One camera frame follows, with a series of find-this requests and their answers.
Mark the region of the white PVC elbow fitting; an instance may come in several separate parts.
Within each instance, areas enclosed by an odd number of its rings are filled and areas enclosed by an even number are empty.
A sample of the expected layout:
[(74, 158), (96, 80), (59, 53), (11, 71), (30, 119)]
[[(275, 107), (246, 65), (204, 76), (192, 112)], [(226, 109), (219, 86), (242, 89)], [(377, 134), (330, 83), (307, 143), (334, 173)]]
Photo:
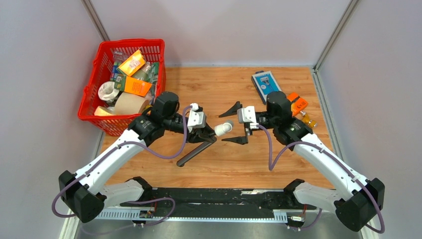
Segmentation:
[(224, 134), (227, 134), (231, 132), (234, 128), (234, 122), (231, 120), (227, 120), (226, 122), (222, 124), (218, 124), (214, 127), (214, 132), (216, 136), (222, 136)]

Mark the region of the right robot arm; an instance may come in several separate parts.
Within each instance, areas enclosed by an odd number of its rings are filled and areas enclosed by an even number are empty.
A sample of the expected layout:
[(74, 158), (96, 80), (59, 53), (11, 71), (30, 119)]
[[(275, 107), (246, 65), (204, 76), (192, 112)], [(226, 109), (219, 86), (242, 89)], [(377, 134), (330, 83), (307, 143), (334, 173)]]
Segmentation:
[(327, 189), (296, 179), (285, 188), (285, 204), (293, 209), (303, 204), (331, 212), (354, 232), (369, 227), (370, 221), (377, 217), (380, 228), (375, 232), (384, 233), (385, 222), (381, 214), (385, 195), (383, 182), (378, 178), (370, 180), (352, 169), (324, 145), (310, 126), (297, 118), (297, 113), (306, 106), (305, 102), (281, 91), (269, 93), (265, 102), (264, 112), (236, 102), (223, 116), (236, 115), (244, 125), (246, 136), (262, 130), (268, 140), (276, 138), (284, 151), (290, 150), (301, 156), (333, 186)]

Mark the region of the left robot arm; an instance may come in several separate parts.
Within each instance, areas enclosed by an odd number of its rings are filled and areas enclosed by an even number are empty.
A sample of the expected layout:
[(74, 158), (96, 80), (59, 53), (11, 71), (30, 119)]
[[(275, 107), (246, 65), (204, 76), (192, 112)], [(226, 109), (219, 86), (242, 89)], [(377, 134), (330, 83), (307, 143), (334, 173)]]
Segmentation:
[[(51, 210), (57, 217), (66, 218), (56, 209), (61, 199), (83, 223), (96, 218), (103, 209), (135, 201), (144, 207), (150, 204), (152, 193), (146, 184), (130, 179), (121, 184), (106, 186), (108, 179), (129, 159), (146, 150), (162, 159), (179, 156), (186, 143), (213, 142), (216, 137), (232, 130), (230, 124), (211, 128), (206, 123), (202, 107), (192, 103), (179, 114), (179, 97), (173, 92), (163, 92), (149, 109), (136, 117), (116, 142), (92, 162), (71, 173), (64, 171), (59, 176), (60, 192), (53, 199)], [(183, 135), (181, 148), (171, 156), (159, 154), (150, 145), (161, 138), (165, 131)]]

